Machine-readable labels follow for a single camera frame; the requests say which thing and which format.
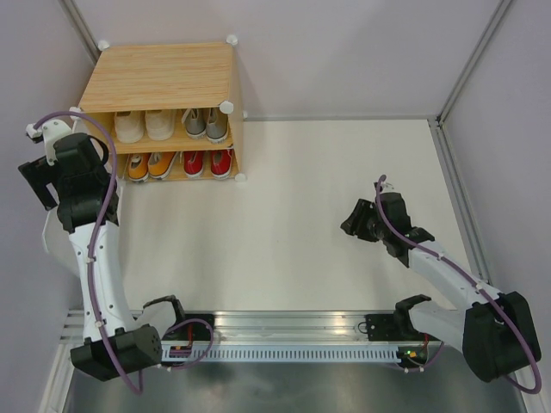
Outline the orange sneaker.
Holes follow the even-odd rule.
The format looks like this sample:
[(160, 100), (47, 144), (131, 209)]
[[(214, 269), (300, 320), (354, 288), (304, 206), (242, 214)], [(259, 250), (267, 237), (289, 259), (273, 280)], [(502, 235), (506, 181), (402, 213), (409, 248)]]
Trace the orange sneaker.
[(169, 176), (176, 160), (175, 151), (153, 152), (150, 155), (147, 167), (151, 179), (163, 180)]
[(130, 155), (127, 162), (127, 179), (131, 182), (146, 182), (149, 177), (149, 153)]

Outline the beige canvas shoe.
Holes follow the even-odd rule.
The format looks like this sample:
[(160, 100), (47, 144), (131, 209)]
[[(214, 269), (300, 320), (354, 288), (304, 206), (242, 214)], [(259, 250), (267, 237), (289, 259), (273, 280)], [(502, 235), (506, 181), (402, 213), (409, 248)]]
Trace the beige canvas shoe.
[(174, 133), (175, 118), (175, 109), (146, 111), (145, 127), (148, 137), (154, 141), (169, 139)]
[(116, 138), (124, 144), (140, 141), (144, 135), (144, 124), (141, 112), (125, 111), (115, 113)]

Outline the red sneaker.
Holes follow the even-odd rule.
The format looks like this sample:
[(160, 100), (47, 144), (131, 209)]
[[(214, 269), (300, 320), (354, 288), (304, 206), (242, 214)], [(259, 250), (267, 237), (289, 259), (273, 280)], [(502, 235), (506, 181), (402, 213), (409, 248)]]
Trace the red sneaker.
[(201, 177), (204, 171), (204, 152), (184, 151), (183, 170), (189, 179)]
[(231, 174), (233, 149), (210, 152), (210, 170), (217, 180), (225, 180)]

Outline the grey sneaker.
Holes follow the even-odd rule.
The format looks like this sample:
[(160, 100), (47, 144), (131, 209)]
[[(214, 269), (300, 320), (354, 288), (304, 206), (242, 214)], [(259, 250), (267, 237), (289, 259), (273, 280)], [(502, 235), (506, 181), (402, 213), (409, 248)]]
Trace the grey sneaker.
[(191, 139), (201, 139), (206, 132), (206, 122), (199, 108), (186, 108), (181, 119), (185, 132)]
[(228, 116), (219, 108), (210, 108), (207, 115), (206, 135), (214, 144), (226, 140), (228, 134)]

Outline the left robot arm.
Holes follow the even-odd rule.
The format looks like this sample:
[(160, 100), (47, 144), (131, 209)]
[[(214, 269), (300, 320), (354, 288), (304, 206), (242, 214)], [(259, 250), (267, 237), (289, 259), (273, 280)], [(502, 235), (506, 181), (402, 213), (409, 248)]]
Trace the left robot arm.
[(189, 324), (173, 295), (145, 303), (133, 316), (119, 260), (116, 180), (105, 168), (108, 148), (96, 150), (96, 141), (86, 133), (63, 133), (54, 140), (54, 158), (18, 169), (44, 207), (57, 210), (77, 259), (84, 342), (71, 350), (72, 365), (108, 381), (160, 364), (162, 338), (182, 338)]

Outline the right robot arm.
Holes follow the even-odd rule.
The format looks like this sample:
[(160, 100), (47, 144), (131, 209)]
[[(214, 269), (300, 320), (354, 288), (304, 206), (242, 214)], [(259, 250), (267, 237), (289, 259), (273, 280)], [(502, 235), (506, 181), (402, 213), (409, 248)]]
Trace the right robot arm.
[(537, 367), (542, 351), (526, 298), (501, 292), (449, 258), (432, 234), (412, 225), (401, 194), (383, 192), (374, 201), (358, 200), (340, 228), (348, 236), (382, 243), (391, 257), (452, 304), (445, 309), (423, 294), (401, 300), (391, 323), (398, 337), (428, 336), (448, 344), (484, 382)]

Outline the translucent cabinet door panel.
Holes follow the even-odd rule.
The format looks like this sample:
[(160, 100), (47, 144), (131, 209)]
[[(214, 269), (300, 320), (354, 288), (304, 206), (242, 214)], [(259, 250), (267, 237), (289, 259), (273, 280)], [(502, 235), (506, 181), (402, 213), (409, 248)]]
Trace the translucent cabinet door panel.
[[(81, 278), (81, 269), (87, 275), (88, 243), (96, 220), (70, 233), (63, 227), (58, 217), (56, 206), (47, 213), (46, 223), (42, 232), (42, 242), (46, 253), (52, 256), (59, 264), (72, 275)], [(107, 211), (106, 217), (100, 226), (95, 244), (95, 257), (99, 259), (99, 267), (94, 269), (97, 278), (101, 277), (107, 283), (122, 280), (121, 264), (119, 260), (119, 222), (117, 206), (115, 213)]]

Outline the wooden shoe cabinet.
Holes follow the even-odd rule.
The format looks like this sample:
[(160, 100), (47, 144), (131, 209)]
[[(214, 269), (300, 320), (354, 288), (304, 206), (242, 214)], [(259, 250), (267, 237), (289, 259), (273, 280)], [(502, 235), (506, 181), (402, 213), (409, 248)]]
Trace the wooden shoe cabinet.
[[(127, 179), (130, 155), (175, 151), (176, 160), (168, 177), (154, 181), (214, 179), (210, 170), (210, 152), (233, 149), (232, 170), (228, 178), (244, 177), (243, 122), (238, 62), (228, 43), (168, 44), (149, 46), (111, 46), (101, 53), (90, 80), (77, 105), (78, 109), (107, 129), (115, 144), (117, 175)], [(199, 108), (207, 124), (210, 108), (219, 108), (228, 116), (225, 141), (214, 144), (207, 139), (191, 139), (181, 122), (186, 108)], [(145, 112), (175, 109), (173, 135), (164, 141), (148, 137)], [(141, 112), (144, 135), (133, 144), (116, 138), (115, 113)], [(184, 151), (204, 152), (201, 177), (189, 179), (183, 170)]]

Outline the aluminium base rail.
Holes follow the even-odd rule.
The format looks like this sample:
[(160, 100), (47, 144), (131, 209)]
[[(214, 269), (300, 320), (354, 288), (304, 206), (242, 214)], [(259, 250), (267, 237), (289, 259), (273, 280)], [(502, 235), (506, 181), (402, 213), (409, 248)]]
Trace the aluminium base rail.
[(424, 342), (424, 333), (404, 336), (391, 310), (382, 311), (189, 311), (208, 321), (224, 344)]

